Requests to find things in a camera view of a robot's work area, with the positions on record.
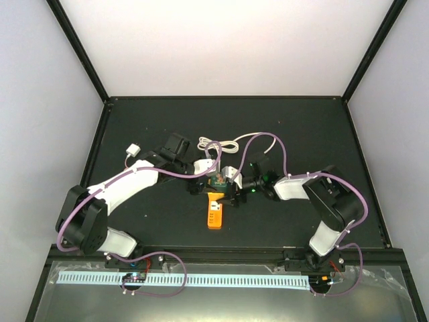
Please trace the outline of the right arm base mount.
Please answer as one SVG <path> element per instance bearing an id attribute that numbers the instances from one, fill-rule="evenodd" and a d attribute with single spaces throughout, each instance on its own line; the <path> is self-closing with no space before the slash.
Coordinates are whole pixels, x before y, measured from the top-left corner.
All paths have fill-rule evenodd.
<path id="1" fill-rule="evenodd" d="M 283 251 L 283 260 L 278 262 L 278 266 L 294 272 L 334 272 L 335 269 L 343 272 L 345 265 L 341 262 L 342 258 L 337 250 L 319 256 L 311 248 L 286 248 Z"/>

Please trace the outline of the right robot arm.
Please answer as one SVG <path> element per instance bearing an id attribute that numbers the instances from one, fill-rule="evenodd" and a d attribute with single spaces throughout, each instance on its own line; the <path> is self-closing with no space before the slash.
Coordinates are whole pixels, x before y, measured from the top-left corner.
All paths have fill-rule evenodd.
<path id="1" fill-rule="evenodd" d="M 261 192 L 272 201 L 310 201 L 320 216 L 320 223 L 304 253 L 305 263 L 312 270 L 326 266 L 329 254 L 339 249 L 346 234 L 368 215 L 363 195 L 341 178 L 336 166 L 299 175 L 279 174 L 263 153 L 256 154 L 249 165 L 250 176 L 243 176 L 232 166 L 222 169 L 222 176 L 235 189 L 228 202 L 236 205 L 254 192 Z"/>

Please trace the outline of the green cube socket adapter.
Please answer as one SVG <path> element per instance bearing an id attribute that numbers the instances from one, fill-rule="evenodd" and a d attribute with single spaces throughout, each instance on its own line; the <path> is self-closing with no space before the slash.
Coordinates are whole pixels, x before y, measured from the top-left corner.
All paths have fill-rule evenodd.
<path id="1" fill-rule="evenodd" d="M 214 189 L 215 192 L 225 193 L 228 189 L 229 181 L 218 172 L 214 176 L 211 176 L 208 180 L 208 184 Z"/>

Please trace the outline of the white usb charger plug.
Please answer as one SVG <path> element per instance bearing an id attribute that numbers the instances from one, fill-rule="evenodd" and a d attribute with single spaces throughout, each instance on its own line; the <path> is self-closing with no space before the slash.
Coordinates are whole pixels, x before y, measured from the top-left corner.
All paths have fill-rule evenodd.
<path id="1" fill-rule="evenodd" d="M 126 154 L 127 157 L 136 157 L 136 155 L 139 154 L 139 152 L 141 151 L 141 148 L 137 145 L 137 144 L 131 144 L 127 149 L 126 149 Z"/>

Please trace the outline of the orange power strip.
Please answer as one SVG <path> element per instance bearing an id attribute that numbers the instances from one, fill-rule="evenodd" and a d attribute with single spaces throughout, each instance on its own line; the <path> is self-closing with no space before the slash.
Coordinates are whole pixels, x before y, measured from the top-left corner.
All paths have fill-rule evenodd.
<path id="1" fill-rule="evenodd" d="M 220 229 L 223 223 L 223 205 L 219 201 L 224 193 L 208 193 L 207 227 L 211 230 Z"/>

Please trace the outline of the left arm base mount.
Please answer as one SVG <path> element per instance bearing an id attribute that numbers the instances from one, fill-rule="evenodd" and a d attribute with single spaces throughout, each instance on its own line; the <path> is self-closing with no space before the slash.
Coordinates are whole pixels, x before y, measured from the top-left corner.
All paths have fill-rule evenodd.
<path id="1" fill-rule="evenodd" d="M 150 258 L 137 260 L 143 255 L 145 255 L 145 248 L 143 246 L 137 246 L 127 257 L 117 254 L 107 254 L 105 267 L 129 270 L 148 270 L 151 267 Z"/>

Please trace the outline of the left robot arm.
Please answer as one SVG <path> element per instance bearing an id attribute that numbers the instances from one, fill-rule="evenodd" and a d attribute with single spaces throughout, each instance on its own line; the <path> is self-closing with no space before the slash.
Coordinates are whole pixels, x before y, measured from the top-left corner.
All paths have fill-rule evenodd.
<path id="1" fill-rule="evenodd" d="M 134 237 L 109 227 L 109 215 L 137 193 L 165 180 L 211 176 L 220 161 L 220 156 L 199 151 L 189 140 L 173 133 L 163 146 L 142 154 L 112 178 L 89 187 L 72 187 L 56 223 L 57 248 L 85 255 L 114 254 L 128 267 L 138 267 L 143 262 L 143 250 Z"/>

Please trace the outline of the black aluminium frame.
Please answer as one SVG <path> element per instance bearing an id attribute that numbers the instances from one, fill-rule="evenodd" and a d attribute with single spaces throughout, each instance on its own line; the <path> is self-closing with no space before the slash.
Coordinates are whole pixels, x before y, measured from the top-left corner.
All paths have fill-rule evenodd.
<path id="1" fill-rule="evenodd" d="M 358 231 L 360 250 L 336 252 L 333 258 L 339 268 L 357 264 L 359 258 L 369 268 L 392 273 L 399 290 L 389 289 L 389 281 L 380 286 L 366 286 L 371 295 L 369 306 L 357 293 L 340 298 L 333 313 L 321 301 L 281 296 L 278 312 L 290 316 L 297 313 L 307 320 L 313 312 L 317 321 L 425 321 L 420 300 L 404 251 L 391 244 L 385 220 L 375 195 L 373 183 L 361 149 L 348 102 L 367 72 L 376 53 L 402 12 L 405 2 L 394 1 L 366 51 L 357 71 L 342 96 L 109 96 L 82 45 L 72 22 L 60 1 L 49 1 L 54 14 L 85 72 L 103 101 L 103 111 L 81 178 L 83 185 L 93 183 L 113 171 L 113 150 L 131 135 L 131 127 L 139 120 L 149 123 L 148 129 L 137 126 L 143 143 L 154 139 L 162 129 L 172 129 L 180 121 L 189 121 L 187 136 L 200 129 L 214 131 L 203 117 L 210 108 L 225 108 L 245 129 L 268 125 L 283 136 L 291 135 L 292 147 L 302 153 L 310 166 L 336 162 L 362 189 L 369 204 L 369 222 Z M 268 212 L 266 201 L 248 209 L 239 209 L 227 221 L 228 232 L 202 232 L 185 226 L 197 216 L 202 201 L 192 201 L 182 192 L 182 183 L 172 178 L 156 188 L 148 197 L 137 195 L 125 208 L 125 218 L 146 238 L 143 253 L 168 250 L 178 254 L 188 266 L 204 268 L 246 268 L 255 266 L 286 274 L 315 275 L 309 267 L 299 266 L 304 241 L 314 231 L 316 217 L 308 205 L 293 203 L 287 209 L 273 206 Z"/>

